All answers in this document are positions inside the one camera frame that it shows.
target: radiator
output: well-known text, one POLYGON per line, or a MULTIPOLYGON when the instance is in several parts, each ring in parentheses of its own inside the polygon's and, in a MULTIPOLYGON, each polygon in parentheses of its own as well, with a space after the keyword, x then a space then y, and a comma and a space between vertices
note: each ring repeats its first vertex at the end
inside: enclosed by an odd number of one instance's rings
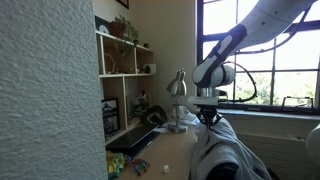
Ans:
POLYGON ((280 180, 320 180, 320 168, 309 159, 305 138, 287 134, 236 132, 243 144, 280 180))

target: desk lamp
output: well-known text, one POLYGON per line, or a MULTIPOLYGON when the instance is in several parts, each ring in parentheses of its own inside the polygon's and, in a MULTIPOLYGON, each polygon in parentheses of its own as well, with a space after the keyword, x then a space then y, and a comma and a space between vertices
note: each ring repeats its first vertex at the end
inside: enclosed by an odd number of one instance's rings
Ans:
POLYGON ((171 132, 175 133, 182 133, 186 132, 188 127, 179 125, 179 119, 180 119, 180 111, 179 111, 179 96, 184 96, 187 94, 187 88, 186 84, 184 82, 184 76, 185 72, 184 69, 182 68, 181 70, 178 70, 177 72, 177 77, 167 87, 167 91, 171 93, 171 98, 172 98, 172 105, 175 108, 175 120, 176 124, 169 124, 168 129, 171 132))

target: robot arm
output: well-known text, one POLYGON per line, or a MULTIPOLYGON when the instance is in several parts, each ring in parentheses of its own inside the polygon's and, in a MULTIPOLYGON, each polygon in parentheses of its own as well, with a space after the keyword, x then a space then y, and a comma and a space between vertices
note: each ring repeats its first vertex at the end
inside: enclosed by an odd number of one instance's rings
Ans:
POLYGON ((214 88, 235 79, 235 71, 223 64, 227 57, 245 47, 274 39, 315 1, 259 0, 251 12, 227 32, 192 72, 193 82, 201 88, 201 97, 190 97, 188 102, 200 106, 198 118, 202 123, 214 126, 221 118, 216 110, 219 94, 214 88))

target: cloth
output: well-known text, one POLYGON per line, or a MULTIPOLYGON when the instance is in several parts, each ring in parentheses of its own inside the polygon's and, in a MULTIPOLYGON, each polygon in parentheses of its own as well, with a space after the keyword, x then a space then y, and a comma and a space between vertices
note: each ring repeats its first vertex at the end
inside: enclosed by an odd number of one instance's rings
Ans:
POLYGON ((236 136, 230 123, 222 118, 212 127, 197 126, 198 137, 191 158, 191 180, 205 180, 209 172, 221 163, 238 166, 235 180, 271 180, 263 162, 236 136))

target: desk surface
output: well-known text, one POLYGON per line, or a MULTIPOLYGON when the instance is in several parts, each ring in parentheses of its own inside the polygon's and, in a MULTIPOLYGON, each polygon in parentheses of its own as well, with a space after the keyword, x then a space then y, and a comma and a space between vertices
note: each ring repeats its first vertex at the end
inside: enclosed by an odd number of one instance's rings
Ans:
POLYGON ((147 172, 138 176, 133 168, 123 169, 119 180, 177 180, 188 179, 190 160, 196 144, 195 128, 188 127, 186 133, 167 132, 156 138, 147 148, 142 150, 136 158, 148 161, 151 166, 147 172), (170 171, 163 173, 163 166, 168 165, 170 171))

